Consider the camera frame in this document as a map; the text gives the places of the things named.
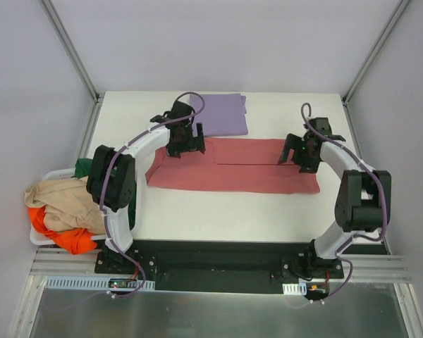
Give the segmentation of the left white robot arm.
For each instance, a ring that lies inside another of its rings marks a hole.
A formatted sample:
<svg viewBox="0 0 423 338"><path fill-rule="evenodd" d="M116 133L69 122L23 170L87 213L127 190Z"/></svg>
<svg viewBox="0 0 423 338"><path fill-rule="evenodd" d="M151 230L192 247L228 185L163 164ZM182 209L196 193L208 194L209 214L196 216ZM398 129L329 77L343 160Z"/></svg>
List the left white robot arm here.
<svg viewBox="0 0 423 338"><path fill-rule="evenodd" d="M94 152L86 190L99 206L105 245L115 252L110 264L120 274L129 273L135 265L134 255L128 252L133 244L128 208L137 196L137 164L161 148L174 158L185 152L205 152L202 124L193 125L205 100L192 95L201 102L198 109L177 98L169 111L151 118L146 129L130 141L116 147L101 145Z"/></svg>

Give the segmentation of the pink t shirt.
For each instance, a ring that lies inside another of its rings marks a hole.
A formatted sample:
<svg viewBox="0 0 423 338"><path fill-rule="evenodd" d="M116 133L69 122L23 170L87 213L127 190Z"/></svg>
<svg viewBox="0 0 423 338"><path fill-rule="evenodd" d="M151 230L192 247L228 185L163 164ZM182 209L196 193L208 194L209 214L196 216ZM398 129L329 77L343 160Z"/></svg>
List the pink t shirt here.
<svg viewBox="0 0 423 338"><path fill-rule="evenodd" d="M288 160L279 164L282 139L205 139L206 151L170 157L164 148L155 153L146 172L150 187L201 192L262 194L318 194L315 174L301 173Z"/></svg>

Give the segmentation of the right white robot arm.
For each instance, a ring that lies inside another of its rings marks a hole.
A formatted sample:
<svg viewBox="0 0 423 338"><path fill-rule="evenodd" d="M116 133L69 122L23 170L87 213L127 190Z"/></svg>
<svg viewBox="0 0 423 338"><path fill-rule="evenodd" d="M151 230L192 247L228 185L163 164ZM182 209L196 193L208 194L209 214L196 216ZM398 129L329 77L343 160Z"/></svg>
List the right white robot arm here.
<svg viewBox="0 0 423 338"><path fill-rule="evenodd" d="M317 278L337 264L339 254L355 239L384 238L391 212L391 174L365 164L349 150L345 138L332 132L328 118L308 120L305 129L301 137L287 135L278 163L291 160L307 174L325 163L341 181L334 222L307 245L299 260L300 268Z"/></svg>

